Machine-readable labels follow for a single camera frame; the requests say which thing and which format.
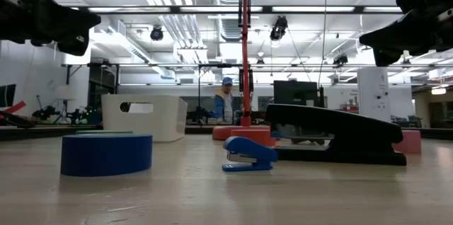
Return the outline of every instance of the red object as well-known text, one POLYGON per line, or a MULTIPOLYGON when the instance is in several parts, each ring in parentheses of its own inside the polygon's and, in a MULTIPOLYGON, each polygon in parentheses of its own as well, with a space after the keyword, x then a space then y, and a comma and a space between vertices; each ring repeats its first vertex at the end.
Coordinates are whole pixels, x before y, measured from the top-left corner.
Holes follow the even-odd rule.
POLYGON ((25 102, 21 101, 15 105, 13 105, 12 107, 9 107, 5 110, 3 110, 5 113, 15 113, 17 111, 19 111, 20 109, 24 108, 27 104, 25 104, 25 102))
POLYGON ((403 130, 403 141, 393 144, 395 151, 403 154, 421 154, 422 137, 418 130, 403 130))
POLYGON ((241 125, 244 127, 251 126, 250 118, 250 88, 248 86, 248 57, 247 57, 247 39, 248 39, 248 18, 247 4, 248 0, 243 1, 242 15, 242 69, 243 69, 243 117, 241 125))
POLYGON ((235 137, 246 137, 252 141, 255 141, 263 146, 274 146, 275 139, 270 137, 270 128, 262 129, 233 129, 231 135, 235 137))
POLYGON ((212 140, 219 140, 225 141, 229 137, 232 136, 231 131, 235 129, 242 129, 242 130, 255 130, 255 129, 269 129, 269 126, 250 126, 250 127, 243 127, 243 126, 217 126, 212 130, 212 140))

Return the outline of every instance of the black monitor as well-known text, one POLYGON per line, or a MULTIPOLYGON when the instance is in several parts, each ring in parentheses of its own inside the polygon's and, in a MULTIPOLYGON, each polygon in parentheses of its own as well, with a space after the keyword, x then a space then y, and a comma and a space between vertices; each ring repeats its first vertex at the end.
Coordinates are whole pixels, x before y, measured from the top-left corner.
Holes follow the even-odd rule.
POLYGON ((0 108, 13 106, 16 85, 0 86, 0 108))
POLYGON ((274 103, 319 107, 316 82, 274 81, 274 103))

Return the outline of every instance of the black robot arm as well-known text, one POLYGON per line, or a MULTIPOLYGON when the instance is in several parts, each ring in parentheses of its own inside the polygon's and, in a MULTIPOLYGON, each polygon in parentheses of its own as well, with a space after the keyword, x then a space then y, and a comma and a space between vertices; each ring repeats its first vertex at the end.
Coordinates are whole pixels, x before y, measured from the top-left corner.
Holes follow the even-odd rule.
POLYGON ((453 0, 396 0, 404 16, 360 37, 374 49, 378 67, 397 62, 404 50, 419 56, 453 48, 453 0))
POLYGON ((58 49, 82 56, 89 30, 101 18, 88 11, 60 6, 54 0, 0 0, 0 40, 34 46, 56 42, 58 49))

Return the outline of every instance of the stapler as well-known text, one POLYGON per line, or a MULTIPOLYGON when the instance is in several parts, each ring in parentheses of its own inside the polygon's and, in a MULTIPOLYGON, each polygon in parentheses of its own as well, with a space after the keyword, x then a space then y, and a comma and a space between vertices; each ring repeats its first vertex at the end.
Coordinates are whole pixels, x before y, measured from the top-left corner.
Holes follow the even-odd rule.
POLYGON ((249 164, 224 164, 222 170, 232 171, 266 171, 272 169, 271 162, 277 161, 277 152, 245 137, 229 137, 224 142, 229 161, 249 164))

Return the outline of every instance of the black stapler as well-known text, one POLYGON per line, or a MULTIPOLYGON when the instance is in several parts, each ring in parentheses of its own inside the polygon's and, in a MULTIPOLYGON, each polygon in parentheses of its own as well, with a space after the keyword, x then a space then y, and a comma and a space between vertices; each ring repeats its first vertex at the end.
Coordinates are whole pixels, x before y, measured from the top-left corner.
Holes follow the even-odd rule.
POLYGON ((403 141, 403 132, 390 122, 324 108, 280 104, 268 105, 265 120, 272 125, 294 125, 334 135, 328 146, 276 146, 279 160, 406 165, 406 157, 392 147, 403 141))

